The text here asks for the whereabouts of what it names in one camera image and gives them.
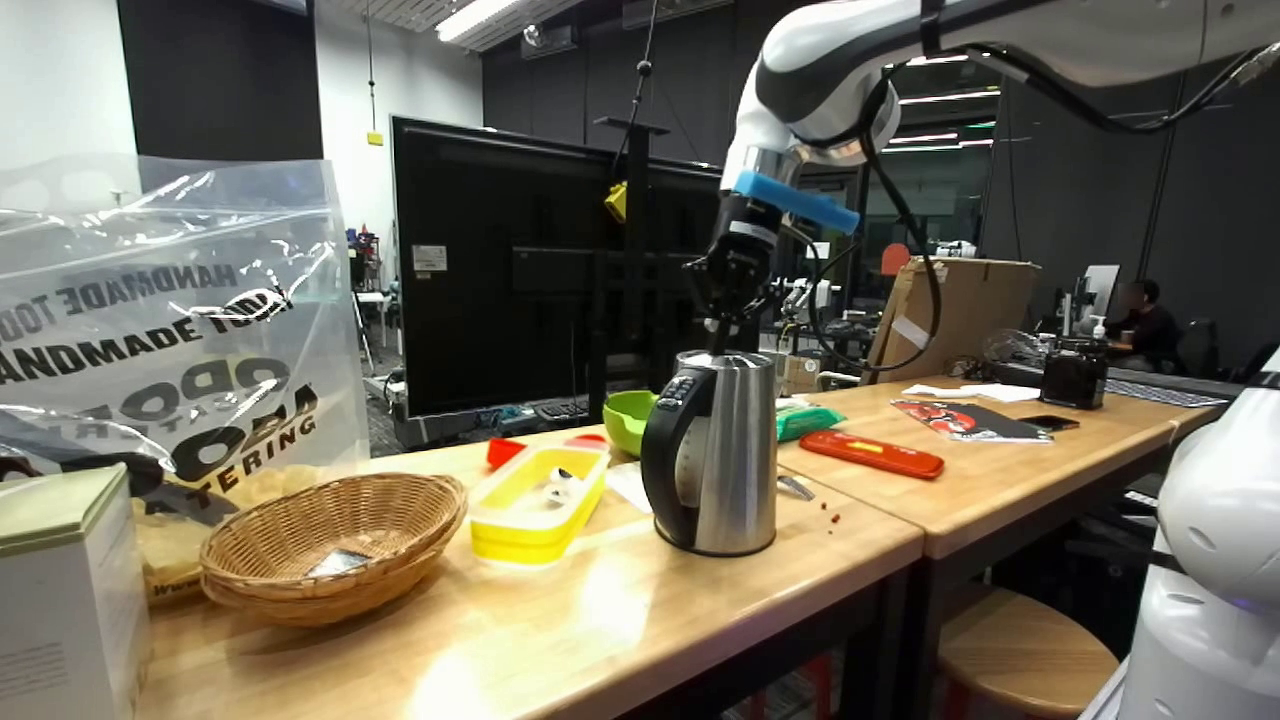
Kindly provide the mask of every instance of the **kettle handle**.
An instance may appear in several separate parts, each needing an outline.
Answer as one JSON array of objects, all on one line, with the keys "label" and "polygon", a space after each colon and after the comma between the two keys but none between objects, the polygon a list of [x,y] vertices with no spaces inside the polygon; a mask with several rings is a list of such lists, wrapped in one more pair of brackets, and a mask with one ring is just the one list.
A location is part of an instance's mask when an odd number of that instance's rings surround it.
[{"label": "kettle handle", "polygon": [[679,504],[674,491],[674,452],[679,441],[705,405],[705,391],[711,391],[717,372],[674,372],[669,390],[659,391],[659,410],[643,425],[641,441],[641,486],[651,504],[657,527],[674,543],[695,543],[695,510]]}]

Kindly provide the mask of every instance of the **white box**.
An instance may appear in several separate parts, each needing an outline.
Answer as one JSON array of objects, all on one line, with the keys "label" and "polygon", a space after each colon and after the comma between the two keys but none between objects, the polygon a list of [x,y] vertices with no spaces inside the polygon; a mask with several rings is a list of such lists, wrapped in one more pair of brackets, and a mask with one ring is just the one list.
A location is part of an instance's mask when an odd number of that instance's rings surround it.
[{"label": "white box", "polygon": [[0,718],[130,718],[145,630],[122,468],[0,486]]}]

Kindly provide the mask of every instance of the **wooden table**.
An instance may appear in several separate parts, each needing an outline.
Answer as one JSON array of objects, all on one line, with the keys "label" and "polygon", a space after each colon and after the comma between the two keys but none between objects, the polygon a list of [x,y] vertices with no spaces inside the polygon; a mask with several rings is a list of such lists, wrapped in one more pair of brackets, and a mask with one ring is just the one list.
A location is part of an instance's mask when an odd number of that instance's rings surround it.
[{"label": "wooden table", "polygon": [[[369,468],[477,479],[482,444]],[[165,608],[152,612],[141,718],[657,718],[695,693],[730,706],[768,681],[758,667],[782,642],[837,650],[851,601],[905,575],[923,543],[911,523],[837,491],[777,510],[777,543],[741,560],[669,548],[610,491],[551,570],[482,565],[461,531],[435,585],[325,634],[264,630],[210,606]]]},{"label": "wooden table", "polygon": [[960,444],[895,410],[909,386],[870,386],[828,391],[821,405],[845,414],[845,427],[923,450],[949,461],[938,479],[909,479],[876,468],[781,450],[781,468],[800,473],[828,491],[870,504],[923,531],[923,560],[911,570],[905,608],[898,718],[928,718],[931,660],[944,616],[960,590],[994,560],[1065,527],[1066,522],[1114,501],[1125,479],[1158,468],[1167,450],[1208,419],[1199,410],[1167,410],[1107,398],[1101,414],[1050,405],[993,405],[1001,418],[1066,418],[1081,427],[1057,431],[1050,444]]}]

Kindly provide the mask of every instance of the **white robot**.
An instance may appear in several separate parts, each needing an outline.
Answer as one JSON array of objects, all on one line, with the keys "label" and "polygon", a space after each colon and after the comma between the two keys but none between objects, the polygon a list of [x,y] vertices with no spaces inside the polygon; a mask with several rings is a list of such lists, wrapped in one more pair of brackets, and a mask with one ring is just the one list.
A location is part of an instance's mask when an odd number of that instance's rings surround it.
[{"label": "white robot", "polygon": [[[725,162],[721,228],[700,258],[711,353],[763,304],[782,218],[823,221],[782,190],[782,166],[862,166],[895,133],[883,75],[911,57],[971,57],[1072,104],[1225,66],[1204,97],[1247,83],[1280,53],[1280,0],[846,0],[782,16],[747,75]],[[1280,391],[1243,391],[1189,437],[1158,491],[1153,570],[1125,690],[1125,720],[1280,718]]]}]

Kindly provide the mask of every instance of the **plastic bag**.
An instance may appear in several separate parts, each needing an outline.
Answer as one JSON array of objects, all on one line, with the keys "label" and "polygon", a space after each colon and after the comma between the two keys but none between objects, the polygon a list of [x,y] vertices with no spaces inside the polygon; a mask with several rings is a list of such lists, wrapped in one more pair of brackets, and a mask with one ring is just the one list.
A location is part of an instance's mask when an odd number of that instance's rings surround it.
[{"label": "plastic bag", "polygon": [[130,491],[369,456],[328,166],[55,162],[0,177],[0,479]]}]

